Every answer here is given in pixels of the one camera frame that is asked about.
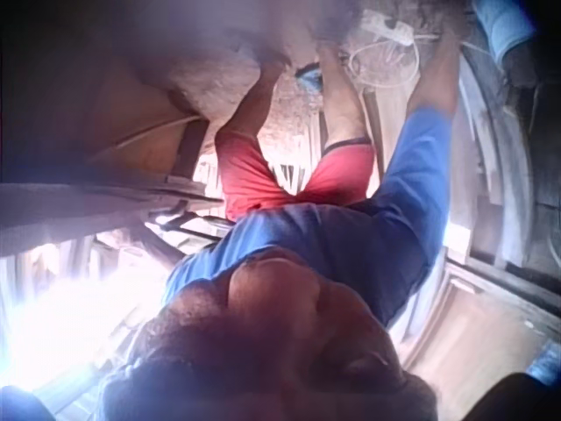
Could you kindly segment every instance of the dirt ground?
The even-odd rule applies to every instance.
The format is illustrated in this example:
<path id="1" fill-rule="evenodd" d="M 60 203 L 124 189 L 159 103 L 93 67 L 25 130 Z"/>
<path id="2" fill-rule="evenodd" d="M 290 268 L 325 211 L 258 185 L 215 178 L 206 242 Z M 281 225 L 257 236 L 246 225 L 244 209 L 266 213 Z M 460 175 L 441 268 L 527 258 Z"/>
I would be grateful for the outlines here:
<path id="1" fill-rule="evenodd" d="M 146 70 L 149 75 L 165 73 L 167 79 L 162 82 L 158 76 L 157 84 L 178 88 L 211 121 L 203 153 L 212 153 L 214 133 L 259 74 L 251 58 L 234 51 L 231 30 L 242 29 L 268 40 L 282 39 L 292 67 L 277 85 L 259 140 L 266 156 L 294 162 L 310 117 L 321 107 L 321 96 L 307 92 L 294 77 L 298 68 L 316 60 L 309 28 L 328 16 L 343 17 L 359 4 L 403 20 L 418 32 L 434 32 L 441 19 L 437 10 L 442 3 L 444 0 L 141 0 L 129 3 L 133 13 L 129 9 L 124 16 L 132 18 L 119 23 L 126 34 L 121 47 L 139 68 L 150 63 Z M 127 50 L 127 39 L 131 46 L 143 46 L 142 50 Z M 351 52 L 368 42 L 372 42 L 368 36 L 351 32 L 346 49 Z M 370 64 L 373 61 L 375 55 L 370 57 Z"/>

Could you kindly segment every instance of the electrical wire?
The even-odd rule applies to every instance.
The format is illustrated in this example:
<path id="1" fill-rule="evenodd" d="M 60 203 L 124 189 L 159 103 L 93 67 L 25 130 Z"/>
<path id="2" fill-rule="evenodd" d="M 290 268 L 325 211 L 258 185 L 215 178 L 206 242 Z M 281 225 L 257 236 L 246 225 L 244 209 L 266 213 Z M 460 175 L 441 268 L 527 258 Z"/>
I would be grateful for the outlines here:
<path id="1" fill-rule="evenodd" d="M 420 34 L 420 35 L 416 35 L 414 37 L 414 39 L 415 40 L 425 39 L 425 40 L 433 41 L 433 40 L 440 39 L 440 35 L 436 35 L 436 34 L 433 34 L 433 33 L 431 33 L 431 34 Z M 360 76 L 357 73 L 357 71 L 353 67 L 353 62 L 356 59 L 357 55 L 362 53 L 363 51 L 369 49 L 369 48 L 373 48 L 375 46 L 380 46 L 382 44 L 386 44 L 387 42 L 396 42 L 396 41 L 393 41 L 392 39 L 384 39 L 382 41 L 374 41 L 373 43 L 368 44 L 366 46 L 362 46 L 361 48 L 358 48 L 357 50 L 352 52 L 351 56 L 349 57 L 349 63 L 347 65 L 347 67 L 349 68 L 349 71 L 351 72 L 351 75 L 354 77 L 354 79 L 357 82 L 363 83 L 366 86 L 370 86 L 372 88 L 392 89 L 392 88 L 400 88 L 400 86 L 403 86 L 403 85 L 411 82 L 415 78 L 417 72 L 419 71 L 420 61 L 421 61 L 420 57 L 419 57 L 419 48 L 418 48 L 417 43 L 415 41 L 412 44 L 413 52 L 415 54 L 415 65 L 413 66 L 413 71 L 411 72 L 411 74 L 408 75 L 402 81 L 397 82 L 397 83 L 371 82 L 371 81 L 368 81 L 368 80 L 364 79 L 362 76 Z M 464 41 L 464 42 L 462 42 L 462 45 L 467 47 L 467 48 L 471 48 L 474 51 L 477 51 L 479 53 L 483 53 L 485 55 L 488 55 L 489 57 L 492 57 L 492 55 L 488 51 L 484 50 L 483 48 L 481 48 L 479 46 L 476 46 L 476 45 L 472 44 L 471 42 L 465 42 Z"/>
<path id="2" fill-rule="evenodd" d="M 420 58 L 419 58 L 419 49 L 416 45 L 416 43 L 413 43 L 413 51 L 415 54 L 415 65 L 413 68 L 413 71 L 411 72 L 410 75 L 407 76 L 407 78 L 405 78 L 403 81 L 398 82 L 398 83 L 393 83 L 393 84 L 388 84 L 388 83 L 375 83 L 375 82 L 370 82 L 366 79 L 364 79 L 362 76 L 360 76 L 354 69 L 354 67 L 352 66 L 352 63 L 354 62 L 355 58 L 357 57 L 358 54 L 362 53 L 363 51 L 372 48 L 374 46 L 379 46 L 382 44 L 386 44 L 387 42 L 392 42 L 391 39 L 385 39 L 383 41 L 380 42 L 373 42 L 372 44 L 368 44 L 366 46 L 362 46 L 361 48 L 355 50 L 351 56 L 349 57 L 349 64 L 347 65 L 347 67 L 349 68 L 349 71 L 351 72 L 352 76 L 360 83 L 364 83 L 367 86 L 373 87 L 373 88 L 386 88 L 386 89 L 391 89 L 391 88 L 399 88 L 400 86 L 411 82 L 417 72 L 419 71 L 419 63 L 420 63 Z"/>
<path id="3" fill-rule="evenodd" d="M 132 144 L 134 142 L 137 142 L 139 140 L 142 140 L 145 137 L 153 134 L 154 132 L 164 130 L 164 129 L 168 129 L 170 127 L 175 127 L 177 125 L 185 125 L 185 124 L 191 123 L 192 121 L 196 121 L 196 120 L 200 120 L 200 119 L 201 119 L 201 116 L 189 116 L 189 117 L 177 118 L 175 120 L 167 121 L 165 123 L 159 123 L 157 125 L 150 126 L 146 129 L 143 129 L 139 132 L 133 133 L 131 135 L 128 135 L 128 136 L 120 139 L 114 145 L 111 145 L 111 146 L 103 149 L 101 152 L 96 153 L 94 156 L 89 158 L 88 161 L 89 162 L 99 161 L 106 154 L 114 152 L 114 151 L 118 151 L 119 149 L 122 149 L 126 146 L 129 146 L 130 144 Z"/>

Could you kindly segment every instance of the leg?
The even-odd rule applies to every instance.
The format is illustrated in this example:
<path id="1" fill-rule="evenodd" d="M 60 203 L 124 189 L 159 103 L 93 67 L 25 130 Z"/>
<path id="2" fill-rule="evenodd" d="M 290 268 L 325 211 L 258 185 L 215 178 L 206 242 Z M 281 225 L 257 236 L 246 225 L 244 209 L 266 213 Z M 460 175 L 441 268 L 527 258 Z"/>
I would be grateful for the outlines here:
<path id="1" fill-rule="evenodd" d="M 280 62 L 261 66 L 261 75 L 215 139 L 218 171 L 226 199 L 226 217 L 291 203 L 279 187 L 259 148 L 257 134 L 266 121 L 273 89 L 284 69 Z"/>
<path id="2" fill-rule="evenodd" d="M 409 100 L 408 118 L 374 196 L 352 208 L 373 217 L 373 278 L 384 296 L 380 320 L 399 313 L 441 253 L 450 188 L 451 120 L 458 89 L 459 43 L 445 33 Z"/>
<path id="3" fill-rule="evenodd" d="M 263 63 L 259 79 L 249 89 L 234 115 L 220 131 L 237 132 L 257 138 L 271 109 L 274 86 L 283 71 L 284 65 L 281 62 Z"/>
<path id="4" fill-rule="evenodd" d="M 317 48 L 323 78 L 323 111 L 329 139 L 326 149 L 338 142 L 365 138 L 365 114 L 359 94 L 341 65 L 339 48 L 322 41 Z"/>
<path id="5" fill-rule="evenodd" d="M 339 59 L 335 43 L 322 41 L 317 52 L 323 76 L 323 110 L 329 140 L 299 202 L 340 206 L 366 198 L 374 165 L 359 95 Z"/>

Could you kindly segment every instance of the blue shirt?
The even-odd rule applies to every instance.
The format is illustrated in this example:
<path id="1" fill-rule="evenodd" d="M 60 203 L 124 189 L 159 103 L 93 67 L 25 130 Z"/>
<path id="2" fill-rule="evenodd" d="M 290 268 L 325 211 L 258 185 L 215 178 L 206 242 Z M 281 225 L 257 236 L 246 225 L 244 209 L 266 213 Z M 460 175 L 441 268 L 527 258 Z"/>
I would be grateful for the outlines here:
<path id="1" fill-rule="evenodd" d="M 192 281 L 211 280 L 253 253 L 282 247 L 355 289 L 388 326 L 420 288 L 442 245 L 450 142 L 449 118 L 415 111 L 373 197 L 349 207 L 301 203 L 251 212 L 217 245 L 174 269 L 164 303 Z"/>

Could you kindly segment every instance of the short dark hair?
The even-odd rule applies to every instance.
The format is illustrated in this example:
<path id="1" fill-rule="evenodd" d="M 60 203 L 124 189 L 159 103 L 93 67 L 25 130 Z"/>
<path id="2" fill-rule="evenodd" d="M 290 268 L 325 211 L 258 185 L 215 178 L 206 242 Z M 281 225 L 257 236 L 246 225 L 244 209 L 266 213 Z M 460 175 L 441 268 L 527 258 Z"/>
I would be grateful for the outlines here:
<path id="1" fill-rule="evenodd" d="M 406 374 L 399 391 L 379 396 L 395 414 L 392 420 L 437 420 L 437 397 L 421 378 Z M 98 421 L 175 421 L 185 419 L 189 402 L 200 398 L 219 400 L 237 391 L 225 387 L 214 376 L 194 373 L 180 360 L 156 360 L 137 367 L 121 367 L 104 379 L 97 412 Z"/>

